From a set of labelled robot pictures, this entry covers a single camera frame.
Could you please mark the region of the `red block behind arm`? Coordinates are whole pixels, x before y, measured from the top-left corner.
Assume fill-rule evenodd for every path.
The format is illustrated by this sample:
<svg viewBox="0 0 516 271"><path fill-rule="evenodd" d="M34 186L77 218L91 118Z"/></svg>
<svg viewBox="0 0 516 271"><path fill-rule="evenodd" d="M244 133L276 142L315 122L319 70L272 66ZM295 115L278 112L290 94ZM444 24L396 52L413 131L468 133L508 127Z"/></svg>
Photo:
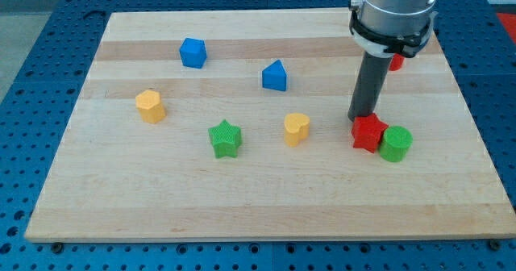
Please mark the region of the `red block behind arm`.
<svg viewBox="0 0 516 271"><path fill-rule="evenodd" d="M394 54L391 60L389 71L398 71L404 63L405 57L400 54Z"/></svg>

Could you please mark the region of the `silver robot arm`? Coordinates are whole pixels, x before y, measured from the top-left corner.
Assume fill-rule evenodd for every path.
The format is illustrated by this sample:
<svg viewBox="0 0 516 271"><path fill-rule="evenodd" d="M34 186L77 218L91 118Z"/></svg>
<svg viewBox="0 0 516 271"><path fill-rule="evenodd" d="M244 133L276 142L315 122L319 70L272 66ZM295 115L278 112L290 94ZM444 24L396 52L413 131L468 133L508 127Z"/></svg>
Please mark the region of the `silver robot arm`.
<svg viewBox="0 0 516 271"><path fill-rule="evenodd" d="M436 0L349 0L349 30L364 50L347 116L353 121L376 108L389 66L398 54L415 57L434 28Z"/></svg>

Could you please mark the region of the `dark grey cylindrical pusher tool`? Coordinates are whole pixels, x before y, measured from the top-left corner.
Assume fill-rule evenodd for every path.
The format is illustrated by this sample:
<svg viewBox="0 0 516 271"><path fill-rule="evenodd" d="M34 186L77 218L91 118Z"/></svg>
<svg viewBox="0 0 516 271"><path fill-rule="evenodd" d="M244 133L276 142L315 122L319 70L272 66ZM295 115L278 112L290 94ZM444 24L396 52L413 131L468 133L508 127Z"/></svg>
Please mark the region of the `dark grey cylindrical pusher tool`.
<svg viewBox="0 0 516 271"><path fill-rule="evenodd" d="M383 58L364 53L347 113L352 122L374 112L392 59L393 55Z"/></svg>

